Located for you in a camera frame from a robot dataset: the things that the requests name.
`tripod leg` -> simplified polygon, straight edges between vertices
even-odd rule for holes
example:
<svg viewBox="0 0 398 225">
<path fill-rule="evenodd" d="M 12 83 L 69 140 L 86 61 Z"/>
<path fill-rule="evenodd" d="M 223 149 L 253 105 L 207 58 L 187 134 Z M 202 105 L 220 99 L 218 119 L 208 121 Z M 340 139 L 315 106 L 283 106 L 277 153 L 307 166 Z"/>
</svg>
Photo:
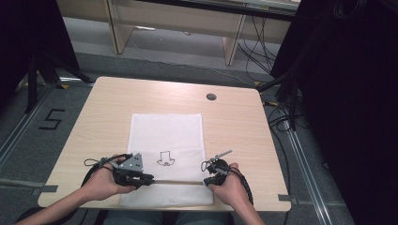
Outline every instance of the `tripod leg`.
<svg viewBox="0 0 398 225">
<path fill-rule="evenodd" d="M 290 128 L 296 130 L 296 107 L 297 107 L 297 100 L 298 100 L 298 86 L 296 81 L 293 81 L 292 86 L 292 94 L 290 95 L 290 108 L 289 108 L 289 124 Z"/>
<path fill-rule="evenodd" d="M 74 75 L 75 77 L 79 78 L 80 80 L 84 81 L 85 83 L 93 83 L 94 82 L 91 80 L 91 78 L 89 78 L 89 77 L 85 76 L 83 73 L 73 69 L 72 67 L 70 67 L 66 63 L 62 62 L 61 60 L 57 59 L 56 57 L 51 56 L 47 53 L 43 53 L 42 55 L 45 59 L 48 59 L 50 62 L 63 68 L 64 70 L 66 70 L 70 74 Z"/>
<path fill-rule="evenodd" d="M 32 57 L 29 59 L 29 69 L 28 69 L 28 100 L 27 100 L 27 108 L 25 113 L 29 113 L 33 107 L 35 107 L 36 102 L 38 100 L 38 77 L 36 74 L 36 65 L 35 65 L 36 56 L 33 53 Z"/>
</svg>

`cable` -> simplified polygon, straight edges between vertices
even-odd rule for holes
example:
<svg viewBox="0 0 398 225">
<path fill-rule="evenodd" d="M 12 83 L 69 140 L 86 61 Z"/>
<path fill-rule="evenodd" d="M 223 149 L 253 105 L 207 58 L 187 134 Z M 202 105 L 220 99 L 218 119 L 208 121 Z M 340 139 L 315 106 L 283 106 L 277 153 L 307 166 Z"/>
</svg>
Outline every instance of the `cable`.
<svg viewBox="0 0 398 225">
<path fill-rule="evenodd" d="M 270 117 L 272 116 L 272 114 L 273 114 L 276 110 L 278 110 L 278 109 L 279 109 L 279 107 L 275 107 L 275 109 L 269 114 L 269 116 L 268 116 L 268 121 L 269 121 Z M 272 126 L 269 126 L 269 130 L 272 132 L 272 134 L 274 135 L 274 137 L 277 139 L 278 144 L 279 144 L 279 146 L 281 147 L 282 152 L 283 152 L 284 162 L 285 162 L 285 164 L 286 164 L 286 173 L 287 173 L 287 194 L 290 195 L 291 180 L 290 180 L 290 166 L 289 166 L 289 160 L 287 159 L 287 154 L 286 154 L 286 151 L 285 151 L 284 148 L 283 148 L 281 139 L 279 138 L 279 136 L 277 135 L 277 133 L 275 132 L 275 130 L 273 130 Z M 283 225 L 286 225 L 288 217 L 289 217 L 289 211 L 287 211 L 287 212 L 284 214 Z"/>
</svg>

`white cloth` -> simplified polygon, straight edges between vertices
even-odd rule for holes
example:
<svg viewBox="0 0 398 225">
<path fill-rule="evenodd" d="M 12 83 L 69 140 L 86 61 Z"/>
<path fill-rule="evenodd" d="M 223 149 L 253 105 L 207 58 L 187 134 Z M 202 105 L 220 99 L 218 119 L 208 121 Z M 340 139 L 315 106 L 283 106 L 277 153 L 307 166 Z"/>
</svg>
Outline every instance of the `white cloth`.
<svg viewBox="0 0 398 225">
<path fill-rule="evenodd" d="M 206 160 L 201 114 L 134 114 L 128 153 L 141 153 L 144 173 L 155 180 L 203 182 Z M 131 208 L 213 204 L 206 186 L 160 185 L 121 195 L 120 204 Z"/>
</svg>

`metal stand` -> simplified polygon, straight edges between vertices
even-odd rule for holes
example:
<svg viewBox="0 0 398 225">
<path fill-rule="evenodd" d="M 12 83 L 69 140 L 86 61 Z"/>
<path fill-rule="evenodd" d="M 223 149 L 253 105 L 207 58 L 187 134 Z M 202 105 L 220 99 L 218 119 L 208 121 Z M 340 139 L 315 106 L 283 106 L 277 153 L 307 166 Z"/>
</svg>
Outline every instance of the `metal stand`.
<svg viewBox="0 0 398 225">
<path fill-rule="evenodd" d="M 85 83 L 93 83 L 91 78 L 85 76 L 80 71 L 75 70 L 66 63 L 57 59 L 50 54 L 40 52 L 33 53 L 29 59 L 29 69 L 28 69 L 28 105 L 26 108 L 26 113 L 29 113 L 36 105 L 38 101 L 38 78 L 37 70 L 40 72 L 46 83 L 59 84 L 59 76 L 55 71 L 55 67 L 63 68 L 70 74 L 74 75 L 76 78 L 81 79 Z"/>
</svg>

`metal rod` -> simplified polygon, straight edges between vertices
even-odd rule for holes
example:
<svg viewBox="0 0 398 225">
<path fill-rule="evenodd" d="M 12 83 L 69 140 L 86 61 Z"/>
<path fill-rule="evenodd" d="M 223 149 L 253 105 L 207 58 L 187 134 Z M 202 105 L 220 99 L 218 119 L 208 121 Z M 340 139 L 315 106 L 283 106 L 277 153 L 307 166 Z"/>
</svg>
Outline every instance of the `metal rod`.
<svg viewBox="0 0 398 225">
<path fill-rule="evenodd" d="M 202 186 L 201 181 L 178 181 L 178 180 L 155 180 L 153 184 L 157 185 L 197 185 Z"/>
</svg>

